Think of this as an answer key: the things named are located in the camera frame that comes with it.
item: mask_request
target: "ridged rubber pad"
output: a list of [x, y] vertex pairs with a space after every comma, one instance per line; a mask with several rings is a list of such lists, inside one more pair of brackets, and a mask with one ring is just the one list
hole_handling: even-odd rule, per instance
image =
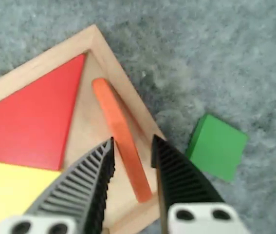
[[70, 216], [77, 222], [80, 233], [100, 234], [114, 165], [111, 138], [63, 172], [25, 213]]
[[152, 167], [157, 168], [166, 214], [174, 203], [223, 202], [208, 179], [182, 153], [154, 135]]

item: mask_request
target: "red puzzle piece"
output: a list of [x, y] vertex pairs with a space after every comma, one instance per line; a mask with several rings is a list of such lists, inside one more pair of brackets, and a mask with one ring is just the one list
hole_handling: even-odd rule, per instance
[[0, 162], [59, 170], [85, 55], [0, 101]]

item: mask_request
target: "screw hole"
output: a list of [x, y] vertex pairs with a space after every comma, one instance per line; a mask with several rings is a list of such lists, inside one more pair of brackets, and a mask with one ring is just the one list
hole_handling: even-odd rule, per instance
[[186, 210], [179, 210], [177, 212], [177, 218], [178, 219], [181, 219], [181, 220], [193, 220], [194, 219], [194, 215], [189, 212], [189, 211], [186, 211]]
[[223, 210], [215, 210], [215, 211], [213, 211], [212, 215], [215, 219], [220, 219], [220, 220], [230, 220], [231, 219], [231, 216]]
[[63, 224], [59, 223], [54, 225], [48, 232], [48, 234], [66, 234], [68, 231], [68, 227]]
[[26, 234], [30, 230], [30, 227], [30, 222], [21, 222], [13, 227], [11, 234]]

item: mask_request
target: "carpet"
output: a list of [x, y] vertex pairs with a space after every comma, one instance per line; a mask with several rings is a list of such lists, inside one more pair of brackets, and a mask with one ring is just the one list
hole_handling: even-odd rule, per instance
[[1, 0], [0, 76], [92, 23], [179, 150], [206, 112], [248, 134], [235, 180], [208, 178], [252, 233], [275, 234], [276, 0]]

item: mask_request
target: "wooden puzzle piece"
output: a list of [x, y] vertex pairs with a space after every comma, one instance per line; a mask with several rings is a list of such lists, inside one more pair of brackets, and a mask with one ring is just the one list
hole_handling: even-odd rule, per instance
[[0, 163], [0, 221], [23, 214], [59, 175], [58, 171]]
[[92, 88], [104, 113], [106, 122], [113, 133], [134, 194], [139, 202], [145, 202], [151, 199], [152, 192], [126, 118], [114, 97], [109, 83], [104, 78], [93, 80]]
[[79, 55], [0, 101], [0, 162], [61, 168], [84, 61]]

